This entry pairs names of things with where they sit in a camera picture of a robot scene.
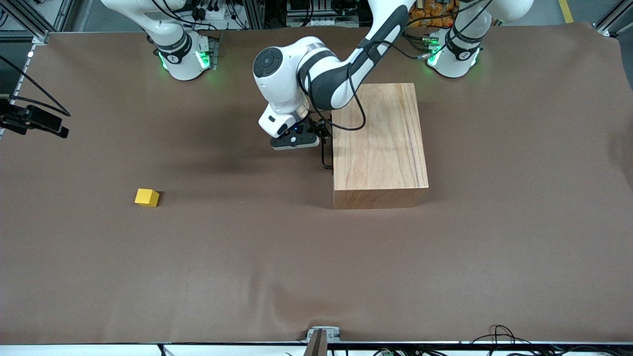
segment wooden block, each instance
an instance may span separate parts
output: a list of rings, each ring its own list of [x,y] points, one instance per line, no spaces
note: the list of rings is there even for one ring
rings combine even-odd
[[[358,89],[365,128],[334,128],[334,208],[410,208],[429,187],[415,86],[363,84]],[[335,124],[358,127],[356,100],[332,112]]]
[[[158,198],[160,194],[152,189],[139,189],[136,192],[134,203],[142,207],[156,208],[158,206]]]

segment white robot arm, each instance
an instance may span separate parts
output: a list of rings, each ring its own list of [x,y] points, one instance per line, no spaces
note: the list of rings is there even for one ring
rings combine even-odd
[[[352,54],[341,61],[316,37],[305,37],[286,47],[269,47],[253,63],[253,75],[268,107],[260,126],[279,137],[308,116],[310,104],[304,89],[311,93],[320,110],[340,109],[353,97],[354,90],[378,65],[390,46],[404,31],[409,9],[415,0],[368,0],[373,14],[369,33]],[[299,146],[316,146],[319,141]]]
[[[164,15],[185,6],[185,0],[101,0],[109,9],[127,16],[152,38],[163,66],[178,80],[195,79],[209,69],[209,39]]]
[[[513,22],[525,16],[534,0],[461,0],[464,11],[457,14],[450,29],[430,36],[438,38],[442,48],[428,60],[430,67],[449,78],[458,78],[475,65],[479,47],[490,29],[492,18]]]
[[[355,90],[389,50],[388,43],[393,43],[403,33],[415,0],[368,2],[374,18],[372,28],[344,61],[316,37],[305,37],[286,47],[269,47],[259,53],[253,63],[253,75],[268,100],[259,124],[269,135],[278,138],[308,116],[310,104],[306,92],[311,94],[314,106],[320,110],[336,110],[347,105],[353,97],[348,69]],[[429,65],[446,77],[465,75],[475,64],[492,16],[504,22],[518,20],[530,10],[533,2],[462,0],[469,8],[460,12],[453,28],[431,35],[439,39],[434,50],[442,50],[429,59]],[[290,147],[273,147],[300,148],[319,143],[314,139],[301,143],[293,141]]]

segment metal frame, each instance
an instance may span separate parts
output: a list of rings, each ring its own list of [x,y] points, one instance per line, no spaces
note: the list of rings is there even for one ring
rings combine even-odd
[[[350,356],[372,356],[376,355],[376,351],[382,347],[387,346],[392,349],[407,348],[411,345],[409,343],[373,343],[367,345],[352,345],[352,344],[337,344],[329,343],[329,351],[327,356],[343,356],[347,354],[346,350],[349,350]],[[424,347],[441,347],[441,352],[448,356],[489,356],[491,347],[500,346],[494,343],[488,343],[486,345],[462,345],[468,346],[467,348],[453,348],[446,343],[428,344],[424,343],[420,346]],[[530,345],[519,344],[506,345],[503,350],[494,352],[493,356],[509,356],[513,352],[521,352],[527,355],[534,355],[532,353],[532,347]],[[609,346],[620,346],[620,344],[610,344]],[[535,348],[540,350],[542,345],[534,345]],[[558,352],[561,349],[552,349],[546,347],[547,350],[556,350]],[[159,348],[158,344],[98,344],[98,345],[0,345],[0,354],[4,356],[34,356],[34,355],[68,355],[68,356],[112,356],[112,355],[151,355],[160,356],[161,350],[164,350],[163,355],[189,355],[189,356],[209,356],[209,355],[243,355],[243,356],[301,356],[306,350],[306,343],[284,343],[284,344],[272,344],[272,343],[225,343],[225,344],[169,344],[165,343]],[[626,353],[630,348],[623,348],[622,355]],[[380,353],[380,356],[390,355],[391,352]],[[605,356],[604,353],[599,352],[570,352],[565,356]],[[396,356],[402,356],[402,353],[398,352]]]
[[[266,4],[262,0],[244,0],[244,9],[251,30],[264,29],[264,14]]]
[[[618,31],[619,29],[613,31],[612,26],[632,8],[633,0],[619,0],[618,3],[595,24],[596,30],[604,35],[608,35],[612,32],[620,32]]]
[[[51,24],[26,0],[0,0],[0,6],[19,23],[24,31],[0,30],[0,42],[30,42],[33,37],[46,42],[50,32],[62,31],[74,0],[62,0],[55,22]]]
[[[29,37],[35,37],[45,42],[48,33],[55,31],[53,25],[25,0],[0,0],[0,6],[2,6],[15,21],[24,27],[25,30],[31,33]],[[16,36],[23,38],[25,35],[16,34]]]

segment floor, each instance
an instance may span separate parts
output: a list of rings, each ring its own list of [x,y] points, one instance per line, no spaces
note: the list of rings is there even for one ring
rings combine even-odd
[[[617,0],[567,0],[575,22],[595,22],[605,14]],[[633,21],[633,11],[629,16]],[[530,12],[510,25],[557,25],[565,23],[559,0],[534,0]],[[69,30],[76,32],[140,32],[141,28],[128,18],[106,8],[100,0],[85,0],[77,9],[75,20]],[[633,87],[633,30],[618,37],[622,45],[622,58],[629,82]],[[0,54],[18,66],[23,66],[30,44],[0,43]],[[8,93],[17,83],[17,74],[8,66],[0,64],[0,93]]]

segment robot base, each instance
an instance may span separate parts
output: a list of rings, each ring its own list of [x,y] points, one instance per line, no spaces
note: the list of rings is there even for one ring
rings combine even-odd
[[[449,30],[440,30],[433,34],[430,34],[431,37],[438,38],[438,46],[443,47],[446,38],[446,32]],[[479,55],[479,49],[475,54],[472,55],[471,58],[467,61],[460,61],[455,58],[455,55],[448,49],[444,48],[442,51],[435,54],[435,56],[431,57],[427,60],[427,64],[429,67],[435,69],[437,73],[441,74],[447,78],[459,78],[466,73],[468,73],[470,67],[475,65],[477,61],[477,56]]]
[[[182,58],[181,63],[174,64],[163,59],[163,66],[177,80],[198,78],[205,70],[217,67],[218,41],[202,36],[197,32],[187,31],[191,36],[192,46]]]

